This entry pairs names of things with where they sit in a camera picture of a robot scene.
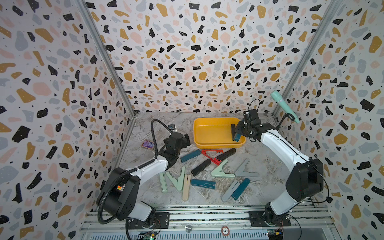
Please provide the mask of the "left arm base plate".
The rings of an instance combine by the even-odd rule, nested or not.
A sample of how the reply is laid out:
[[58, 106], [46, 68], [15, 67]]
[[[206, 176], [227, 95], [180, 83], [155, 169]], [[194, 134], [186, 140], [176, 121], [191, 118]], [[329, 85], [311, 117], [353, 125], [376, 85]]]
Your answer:
[[149, 231], [149, 230], [158, 230], [158, 229], [168, 229], [170, 223], [170, 213], [169, 212], [159, 212], [154, 213], [154, 215], [147, 220], [146, 222], [132, 219], [126, 221], [126, 227], [128, 230], [140, 230], [140, 231]]

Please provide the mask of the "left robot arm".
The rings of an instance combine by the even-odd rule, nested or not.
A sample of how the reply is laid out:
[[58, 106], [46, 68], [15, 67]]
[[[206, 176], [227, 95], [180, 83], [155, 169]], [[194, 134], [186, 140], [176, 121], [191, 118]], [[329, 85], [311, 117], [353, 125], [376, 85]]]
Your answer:
[[[158, 148], [154, 123], [161, 124], [170, 132], [169, 137], [164, 139], [162, 148]], [[115, 168], [103, 185], [97, 199], [100, 224], [105, 225], [115, 219], [137, 220], [148, 228], [154, 224], [156, 210], [137, 200], [139, 188], [155, 175], [170, 169], [180, 157], [181, 149], [190, 146], [191, 141], [189, 135], [172, 130], [158, 119], [151, 121], [151, 134], [154, 142], [154, 157], [132, 169]]]

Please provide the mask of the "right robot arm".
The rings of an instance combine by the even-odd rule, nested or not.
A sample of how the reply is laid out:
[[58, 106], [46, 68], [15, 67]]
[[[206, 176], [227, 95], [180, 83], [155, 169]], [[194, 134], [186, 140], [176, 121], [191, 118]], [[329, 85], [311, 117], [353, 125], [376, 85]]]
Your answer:
[[264, 144], [290, 171], [284, 192], [265, 207], [263, 217], [268, 224], [274, 225], [300, 202], [323, 191], [325, 187], [323, 163], [294, 148], [280, 135], [277, 127], [262, 123], [257, 109], [244, 111], [243, 117], [243, 120], [232, 129], [233, 140], [236, 141], [243, 136], [252, 142]]

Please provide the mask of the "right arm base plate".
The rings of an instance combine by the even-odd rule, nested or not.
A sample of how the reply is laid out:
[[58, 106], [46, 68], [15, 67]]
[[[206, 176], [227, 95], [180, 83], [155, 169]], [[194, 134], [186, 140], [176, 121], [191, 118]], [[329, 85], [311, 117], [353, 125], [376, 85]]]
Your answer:
[[250, 211], [248, 220], [252, 227], [290, 227], [288, 214], [276, 215], [272, 210]]

